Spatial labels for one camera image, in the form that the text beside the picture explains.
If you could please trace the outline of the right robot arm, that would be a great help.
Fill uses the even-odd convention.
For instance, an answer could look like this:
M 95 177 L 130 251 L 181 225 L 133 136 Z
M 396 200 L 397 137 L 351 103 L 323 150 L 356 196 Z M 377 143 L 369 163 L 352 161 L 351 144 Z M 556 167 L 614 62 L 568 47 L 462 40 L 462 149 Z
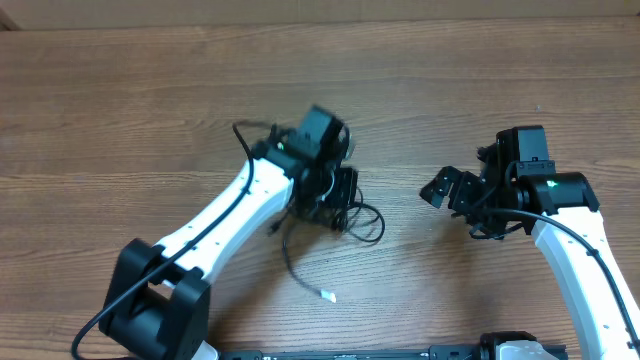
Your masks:
M 551 267 L 583 358 L 636 359 L 639 307 L 609 247 L 600 203 L 580 172 L 559 173 L 540 125 L 500 131 L 477 151 L 480 174 L 442 168 L 420 191 L 476 240 L 523 230 Z

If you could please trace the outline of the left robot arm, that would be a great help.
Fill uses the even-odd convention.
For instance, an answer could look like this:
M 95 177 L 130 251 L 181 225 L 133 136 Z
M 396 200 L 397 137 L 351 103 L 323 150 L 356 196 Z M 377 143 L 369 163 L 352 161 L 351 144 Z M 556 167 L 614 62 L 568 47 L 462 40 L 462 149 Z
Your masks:
M 296 128 L 271 125 L 244 148 L 236 178 L 198 215 L 119 254 L 99 330 L 138 359 L 217 359 L 208 342 L 211 287 L 248 238 L 278 213 L 341 231 L 357 173 L 347 125 L 312 107 Z

